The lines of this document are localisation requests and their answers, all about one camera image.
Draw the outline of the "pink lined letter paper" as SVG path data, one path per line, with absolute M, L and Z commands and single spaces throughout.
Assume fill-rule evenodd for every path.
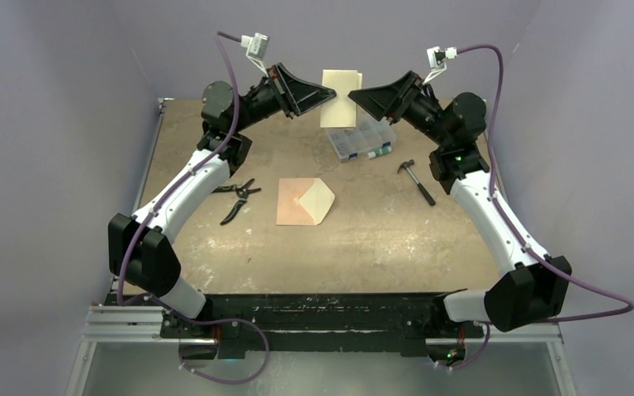
M 319 127 L 353 129 L 357 123 L 357 105 L 348 97 L 362 88 L 362 74 L 357 70 L 324 69 L 322 85 L 335 91 L 336 97 L 321 106 Z

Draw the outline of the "pink and cream envelope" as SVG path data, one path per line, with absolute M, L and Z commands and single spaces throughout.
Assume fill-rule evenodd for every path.
M 334 201 L 335 194 L 321 178 L 281 178 L 278 181 L 276 225 L 319 225 Z

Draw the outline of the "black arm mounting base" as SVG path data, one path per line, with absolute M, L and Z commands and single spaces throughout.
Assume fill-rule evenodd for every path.
M 249 351 L 398 353 L 445 356 L 437 339 L 456 348 L 480 341 L 484 330 L 455 323 L 444 312 L 443 292 L 210 294 L 202 325 L 165 311 L 159 326 L 166 339 L 211 339 L 220 359 L 243 359 Z

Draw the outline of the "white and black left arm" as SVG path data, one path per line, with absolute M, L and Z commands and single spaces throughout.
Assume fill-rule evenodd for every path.
M 302 116 L 336 96 L 332 88 L 300 79 L 281 63 L 243 95 L 232 82 L 209 84 L 202 93 L 201 140 L 184 168 L 146 205 L 110 220 L 110 272 L 180 313 L 181 326 L 192 337 L 208 334 L 211 302 L 182 277 L 173 241 L 201 203 L 244 163 L 252 142 L 242 130 L 276 113 Z

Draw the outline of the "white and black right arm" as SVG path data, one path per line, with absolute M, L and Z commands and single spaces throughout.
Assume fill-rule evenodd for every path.
M 494 185 L 477 140 L 485 132 L 487 106 L 472 92 L 441 106 L 414 72 L 379 87 L 353 90 L 348 98 L 376 120 L 407 121 L 431 139 L 433 178 L 468 215 L 498 267 L 488 290 L 463 290 L 443 297 L 430 314 L 433 330 L 449 336 L 463 322 L 489 323 L 503 332 L 539 323 L 561 312 L 571 265 L 553 257 L 530 236 Z

